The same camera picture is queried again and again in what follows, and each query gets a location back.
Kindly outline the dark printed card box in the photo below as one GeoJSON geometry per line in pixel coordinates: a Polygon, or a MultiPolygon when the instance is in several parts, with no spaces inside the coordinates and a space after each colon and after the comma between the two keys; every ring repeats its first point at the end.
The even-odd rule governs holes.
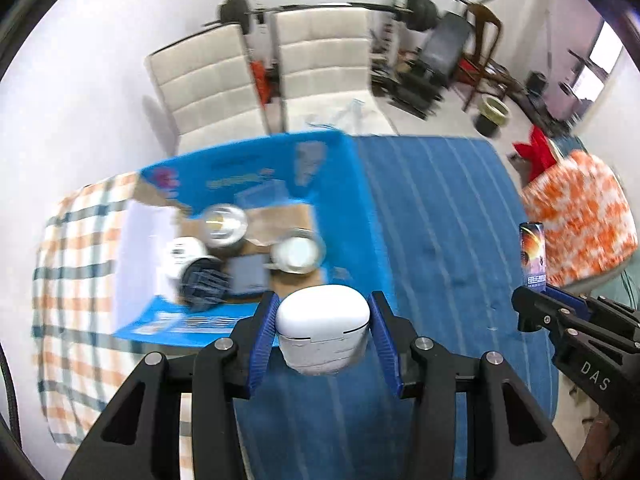
{"type": "Polygon", "coordinates": [[[547,287],[544,225],[540,222],[522,222],[518,230],[523,284],[536,292],[542,292],[547,287]]]}

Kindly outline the white purifying cream jar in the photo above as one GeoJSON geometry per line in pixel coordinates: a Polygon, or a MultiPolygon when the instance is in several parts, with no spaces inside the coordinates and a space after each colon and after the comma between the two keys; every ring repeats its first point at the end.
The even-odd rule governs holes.
{"type": "Polygon", "coordinates": [[[193,261],[208,256],[206,246],[196,237],[180,236],[172,241],[167,260],[167,277],[177,285],[186,267],[193,261]]]}

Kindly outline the white earbuds case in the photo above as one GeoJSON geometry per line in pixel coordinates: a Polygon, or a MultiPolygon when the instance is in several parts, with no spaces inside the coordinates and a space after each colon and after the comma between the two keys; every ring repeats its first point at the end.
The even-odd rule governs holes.
{"type": "Polygon", "coordinates": [[[318,285],[292,292],[277,310],[276,331],[285,364],[306,376],[331,375],[366,352],[370,308],[358,290],[318,285]]]}

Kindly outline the orange white floral cushion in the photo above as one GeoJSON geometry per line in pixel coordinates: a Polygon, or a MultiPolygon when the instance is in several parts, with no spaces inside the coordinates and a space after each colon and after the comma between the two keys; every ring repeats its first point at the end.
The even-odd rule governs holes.
{"type": "Polygon", "coordinates": [[[544,225],[547,280],[571,285],[617,269],[639,237],[614,171],[599,157],[571,152],[522,191],[527,217],[544,225]]]}

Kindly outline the plaid and blue table cloth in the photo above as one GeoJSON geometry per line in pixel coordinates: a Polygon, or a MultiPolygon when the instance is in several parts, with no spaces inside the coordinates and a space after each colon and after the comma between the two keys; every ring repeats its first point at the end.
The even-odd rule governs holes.
{"type": "MultiPolygon", "coordinates": [[[[373,292],[382,292],[393,314],[409,320],[418,335],[454,354],[500,353],[552,422],[558,376],[550,344],[541,332],[518,330],[511,304],[523,286],[518,227],[525,212],[495,150],[486,141],[460,138],[352,138],[392,274],[391,295],[373,292]]],[[[148,353],[190,356],[230,337],[239,322],[204,347],[114,336],[117,258],[129,208],[136,200],[166,203],[141,173],[120,174],[66,197],[38,250],[32,336],[40,403],[53,440],[75,453],[148,353]]],[[[257,307],[263,294],[250,297],[257,307]]],[[[360,294],[368,301],[372,292],[360,294]]],[[[179,464],[180,474],[195,478],[191,402],[189,393],[182,395],[179,464]]],[[[387,385],[370,321],[361,360],[331,375],[289,368],[276,331],[262,382],[233,406],[245,477],[403,479],[413,402],[387,385]]],[[[457,396],[456,437],[454,479],[469,479],[464,394],[457,396]]]]}

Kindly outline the red cloth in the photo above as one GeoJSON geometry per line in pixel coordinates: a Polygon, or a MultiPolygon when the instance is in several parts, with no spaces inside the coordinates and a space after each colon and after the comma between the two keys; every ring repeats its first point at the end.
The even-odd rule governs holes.
{"type": "Polygon", "coordinates": [[[538,126],[533,126],[532,130],[530,130],[527,143],[514,142],[512,146],[515,154],[529,163],[527,182],[532,182],[541,176],[558,161],[550,148],[544,130],[538,126]]]}

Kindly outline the grey flat box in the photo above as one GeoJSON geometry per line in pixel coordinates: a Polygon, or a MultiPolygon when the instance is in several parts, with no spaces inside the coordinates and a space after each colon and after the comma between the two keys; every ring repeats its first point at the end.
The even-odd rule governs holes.
{"type": "Polygon", "coordinates": [[[269,257],[265,254],[237,256],[227,262],[228,296],[248,298],[270,289],[269,257]]]}

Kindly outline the green waste bin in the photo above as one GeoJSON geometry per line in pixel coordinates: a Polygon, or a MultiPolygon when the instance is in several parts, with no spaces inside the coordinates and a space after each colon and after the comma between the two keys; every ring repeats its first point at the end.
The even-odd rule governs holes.
{"type": "Polygon", "coordinates": [[[485,94],[477,107],[474,127],[482,136],[491,138],[510,120],[509,107],[496,96],[485,94]]]}

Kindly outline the blue cardboard box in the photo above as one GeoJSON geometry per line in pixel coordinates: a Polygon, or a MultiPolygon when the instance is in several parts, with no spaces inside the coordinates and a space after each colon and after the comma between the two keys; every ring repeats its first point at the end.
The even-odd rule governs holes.
{"type": "Polygon", "coordinates": [[[166,266],[175,238],[203,239],[201,216],[208,207],[238,206],[236,193],[272,179],[285,182],[290,199],[281,206],[242,208],[248,230],[240,252],[268,252],[295,228],[314,231],[326,244],[326,258],[311,274],[294,278],[273,272],[271,287],[280,297],[324,283],[347,285],[363,295],[394,292],[382,230],[351,136],[336,130],[264,136],[167,159],[144,168],[141,177],[166,203],[146,206],[136,200],[129,208],[116,268],[112,325],[118,338],[204,347],[254,313],[257,302],[250,297],[189,312],[166,266]]]}

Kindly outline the silver metal tin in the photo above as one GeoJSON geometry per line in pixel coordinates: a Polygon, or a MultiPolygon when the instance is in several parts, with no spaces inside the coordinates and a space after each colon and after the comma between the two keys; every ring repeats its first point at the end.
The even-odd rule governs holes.
{"type": "Polygon", "coordinates": [[[236,255],[245,243],[248,230],[246,212],[235,205],[217,204],[202,213],[203,242],[215,255],[236,255]]]}

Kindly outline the brown wooden chair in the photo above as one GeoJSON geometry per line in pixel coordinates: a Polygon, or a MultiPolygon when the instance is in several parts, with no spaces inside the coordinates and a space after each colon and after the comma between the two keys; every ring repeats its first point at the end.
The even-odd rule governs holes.
{"type": "Polygon", "coordinates": [[[466,112],[477,96],[490,96],[490,91],[482,87],[484,81],[490,88],[498,90],[496,97],[499,99],[521,91],[522,85],[506,68],[495,63],[494,56],[503,32],[502,21],[488,8],[488,4],[495,0],[452,1],[462,4],[462,16],[471,22],[474,34],[473,50],[462,54],[456,73],[458,81],[471,87],[463,110],[466,112]]]}

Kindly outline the black weight bench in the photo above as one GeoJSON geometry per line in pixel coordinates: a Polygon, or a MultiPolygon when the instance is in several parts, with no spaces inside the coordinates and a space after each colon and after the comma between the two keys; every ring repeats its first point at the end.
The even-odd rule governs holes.
{"type": "Polygon", "coordinates": [[[425,40],[418,55],[409,61],[406,72],[394,76],[374,73],[372,82],[384,89],[392,103],[424,119],[435,101],[440,101],[441,88],[454,79],[472,25],[462,15],[446,13],[425,40]]]}

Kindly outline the clear acrylic box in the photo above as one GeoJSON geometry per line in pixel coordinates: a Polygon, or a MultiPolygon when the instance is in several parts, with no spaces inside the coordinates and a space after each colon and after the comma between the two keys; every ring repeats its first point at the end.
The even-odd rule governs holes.
{"type": "Polygon", "coordinates": [[[257,209],[284,205],[290,196],[284,181],[272,179],[236,193],[234,199],[243,209],[257,209]]]}

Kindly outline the right white padded chair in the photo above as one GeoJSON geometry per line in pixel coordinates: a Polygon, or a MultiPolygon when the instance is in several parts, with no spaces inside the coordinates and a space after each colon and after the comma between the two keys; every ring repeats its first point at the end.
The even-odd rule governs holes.
{"type": "Polygon", "coordinates": [[[311,129],[310,114],[331,115],[353,99],[364,102],[359,134],[394,136],[397,130],[372,92],[370,11],[359,6],[314,6],[274,14],[283,129],[311,129]]]}

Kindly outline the left white padded chair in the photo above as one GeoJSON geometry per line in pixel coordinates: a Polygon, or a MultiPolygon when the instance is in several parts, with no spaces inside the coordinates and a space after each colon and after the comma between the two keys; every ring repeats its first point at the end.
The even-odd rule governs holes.
{"type": "Polygon", "coordinates": [[[270,135],[238,24],[150,54],[146,67],[177,135],[177,153],[270,135]]]}

